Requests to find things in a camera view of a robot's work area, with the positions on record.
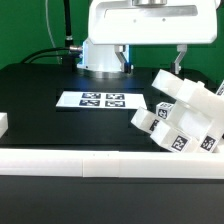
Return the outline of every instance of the marker on block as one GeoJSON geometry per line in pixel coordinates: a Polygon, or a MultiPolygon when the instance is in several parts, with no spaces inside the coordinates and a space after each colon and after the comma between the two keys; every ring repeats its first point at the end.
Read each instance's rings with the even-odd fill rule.
{"type": "Polygon", "coordinates": [[[6,113],[0,113],[0,138],[8,130],[8,118],[6,113]]]}
{"type": "Polygon", "coordinates": [[[173,104],[161,102],[156,105],[156,115],[163,119],[166,119],[173,108],[173,104]]]}

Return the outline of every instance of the white block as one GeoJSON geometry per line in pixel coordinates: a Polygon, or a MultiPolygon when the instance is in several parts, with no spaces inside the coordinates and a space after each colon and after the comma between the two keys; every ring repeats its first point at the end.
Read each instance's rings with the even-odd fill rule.
{"type": "Polygon", "coordinates": [[[120,159],[120,177],[224,179],[224,155],[140,153],[120,159]]]}
{"type": "Polygon", "coordinates": [[[196,152],[198,141],[191,136],[160,121],[150,136],[159,146],[171,152],[196,152]]]}
{"type": "Polygon", "coordinates": [[[142,131],[151,134],[155,130],[160,120],[161,118],[155,114],[139,107],[134,117],[132,118],[131,123],[142,131]]]}
{"type": "Polygon", "coordinates": [[[6,113],[0,113],[0,138],[8,130],[8,118],[6,113]]]}
{"type": "Polygon", "coordinates": [[[83,176],[83,152],[62,150],[0,150],[0,174],[83,176]]]}
{"type": "Polygon", "coordinates": [[[119,177],[119,152],[92,152],[83,158],[83,177],[119,177]]]}
{"type": "Polygon", "coordinates": [[[152,83],[152,86],[175,99],[182,84],[183,81],[175,75],[170,72],[160,70],[152,83]]]}

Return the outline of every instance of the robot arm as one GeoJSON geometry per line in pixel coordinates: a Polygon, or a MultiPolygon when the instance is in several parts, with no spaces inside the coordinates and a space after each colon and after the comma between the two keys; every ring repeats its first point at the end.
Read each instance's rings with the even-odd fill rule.
{"type": "Polygon", "coordinates": [[[175,44],[179,63],[188,44],[209,44],[217,37],[216,9],[221,0],[93,0],[83,62],[91,71],[124,72],[128,45],[175,44]]]}

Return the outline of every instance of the green backdrop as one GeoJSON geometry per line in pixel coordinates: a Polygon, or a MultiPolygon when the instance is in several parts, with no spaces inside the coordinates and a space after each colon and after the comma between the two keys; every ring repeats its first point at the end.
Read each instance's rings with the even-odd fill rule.
{"type": "MultiPolygon", "coordinates": [[[[76,44],[87,37],[90,0],[70,0],[76,44]]],[[[203,72],[213,81],[224,79],[224,7],[217,13],[218,38],[211,45],[191,45],[182,67],[203,72]]],[[[49,17],[57,46],[64,46],[63,0],[49,0],[49,17]]],[[[52,47],[45,19],[45,0],[1,0],[0,68],[25,56],[52,47]]],[[[177,56],[176,46],[133,46],[131,60],[137,67],[169,67],[177,56]]],[[[56,63],[55,59],[39,61],[56,63]]]]}

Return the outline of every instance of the table surface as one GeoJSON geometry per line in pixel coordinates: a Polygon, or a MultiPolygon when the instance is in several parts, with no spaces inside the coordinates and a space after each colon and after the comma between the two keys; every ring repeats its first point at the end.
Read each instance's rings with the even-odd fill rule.
{"type": "MultiPolygon", "coordinates": [[[[0,71],[0,111],[9,129],[0,147],[158,151],[149,135],[131,124],[136,110],[56,108],[63,91],[140,93],[155,112],[160,102],[174,102],[151,84],[158,69],[137,68],[120,79],[97,79],[59,65],[12,64],[0,71]]],[[[185,70],[182,78],[214,84],[201,73],[185,70]]]]}
{"type": "MultiPolygon", "coordinates": [[[[135,110],[57,110],[64,90],[142,93],[148,109],[173,102],[151,87],[158,69],[99,80],[57,65],[13,64],[0,71],[0,111],[9,130],[0,147],[158,151],[130,124],[135,110]]],[[[181,78],[213,82],[184,70],[181,78]]],[[[0,223],[220,224],[223,180],[0,176],[0,223]]]]}

